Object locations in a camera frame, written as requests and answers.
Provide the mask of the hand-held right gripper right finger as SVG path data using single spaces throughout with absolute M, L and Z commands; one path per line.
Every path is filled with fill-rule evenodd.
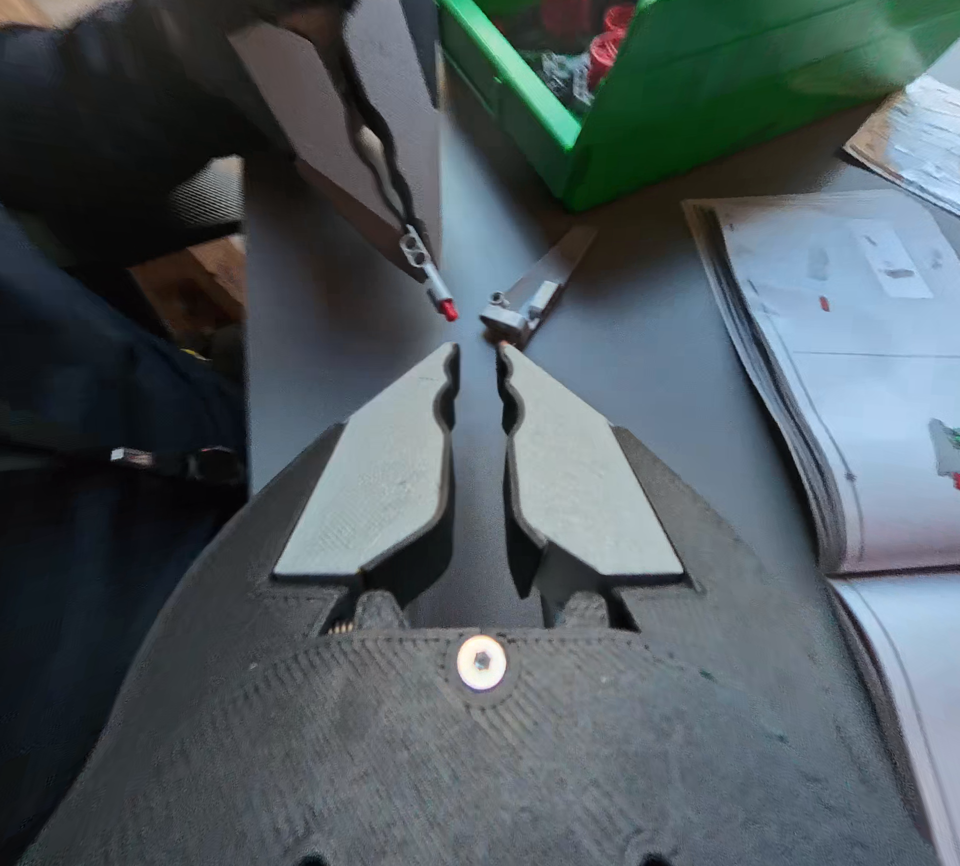
M 545 561 L 593 579 L 685 573 L 605 416 L 510 344 L 498 347 L 510 514 Z

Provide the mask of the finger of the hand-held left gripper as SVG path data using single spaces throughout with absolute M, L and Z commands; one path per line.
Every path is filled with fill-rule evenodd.
M 358 98 L 354 142 L 382 214 L 414 224 L 434 262 L 443 251 L 439 23 L 433 0 L 356 0 L 343 21 Z
M 357 95 L 345 50 L 345 17 L 295 17 L 292 25 L 258 22 L 227 39 L 262 104 L 257 114 L 292 154 L 311 188 L 388 262 L 418 279 L 400 248 L 401 231 L 382 217 L 385 206 L 354 142 Z

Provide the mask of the person's dark trousers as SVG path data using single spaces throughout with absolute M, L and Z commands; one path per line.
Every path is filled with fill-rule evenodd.
M 110 452 L 246 452 L 243 393 L 64 272 L 2 210 L 1 842 L 78 776 L 138 647 L 244 502 Z

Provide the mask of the open instruction booklet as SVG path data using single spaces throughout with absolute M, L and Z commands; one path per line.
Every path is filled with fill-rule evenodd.
M 902 789 L 959 862 L 959 267 L 888 190 L 685 200 Z

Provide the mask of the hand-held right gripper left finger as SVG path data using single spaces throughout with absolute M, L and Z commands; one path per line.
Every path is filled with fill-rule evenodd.
M 450 504 L 460 348 L 428 354 L 344 424 L 272 573 L 381 578 L 438 529 Z

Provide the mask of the grey lego connector piece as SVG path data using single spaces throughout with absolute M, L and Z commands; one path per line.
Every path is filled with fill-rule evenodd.
M 523 351 L 553 312 L 563 290 L 561 283 L 545 280 L 518 306 L 511 305 L 503 293 L 492 294 L 479 314 L 487 337 Z

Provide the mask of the person's left forearm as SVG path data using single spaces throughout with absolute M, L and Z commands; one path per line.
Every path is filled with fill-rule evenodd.
M 274 147 L 188 77 L 161 10 L 121 0 L 62 29 L 2 26 L 2 271 L 25 217 L 73 262 L 127 267 L 217 238 L 170 195 L 214 160 Z

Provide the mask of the grey lego axle red tip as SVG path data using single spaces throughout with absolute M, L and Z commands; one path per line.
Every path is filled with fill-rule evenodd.
M 426 296 L 435 312 L 447 322 L 457 321 L 459 312 L 450 289 L 441 277 L 424 240 L 413 225 L 404 224 L 399 247 L 415 276 L 422 281 Z

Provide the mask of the black mesh chair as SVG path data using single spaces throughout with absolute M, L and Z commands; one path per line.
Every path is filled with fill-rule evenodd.
M 245 219 L 244 161 L 239 156 L 211 161 L 169 197 L 174 220 L 217 235 L 242 231 Z

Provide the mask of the green plastic box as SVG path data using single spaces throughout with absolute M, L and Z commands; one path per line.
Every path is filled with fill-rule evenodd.
M 571 211 L 882 97 L 958 39 L 958 0 L 638 0 L 577 113 L 507 30 L 541 0 L 436 0 L 448 67 Z

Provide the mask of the printed paper sheet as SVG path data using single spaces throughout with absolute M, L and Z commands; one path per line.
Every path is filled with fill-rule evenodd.
M 846 141 L 866 169 L 959 215 L 959 92 L 923 75 L 891 95 Z

